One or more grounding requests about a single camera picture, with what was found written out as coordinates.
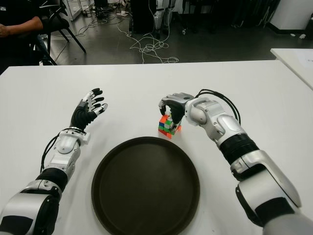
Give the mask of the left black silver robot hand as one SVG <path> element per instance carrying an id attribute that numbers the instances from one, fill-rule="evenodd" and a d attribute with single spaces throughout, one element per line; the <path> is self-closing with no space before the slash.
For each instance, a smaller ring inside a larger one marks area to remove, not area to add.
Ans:
<path id="1" fill-rule="evenodd" d="M 95 88 L 80 100 L 72 114 L 70 128 L 84 131 L 89 124 L 107 110 L 108 104 L 102 103 L 104 101 L 104 97 L 101 96 L 102 93 L 100 88 Z"/>

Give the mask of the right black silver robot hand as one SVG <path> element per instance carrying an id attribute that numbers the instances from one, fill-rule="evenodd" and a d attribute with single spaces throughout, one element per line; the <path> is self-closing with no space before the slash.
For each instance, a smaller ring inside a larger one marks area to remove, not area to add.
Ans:
<path id="1" fill-rule="evenodd" d="M 190 94 L 174 93 L 161 99 L 158 105 L 161 114 L 165 115 L 167 106 L 170 108 L 172 117 L 172 123 L 169 128 L 170 130 L 174 130 L 179 125 L 185 113 L 186 103 L 194 98 L 195 97 Z"/>

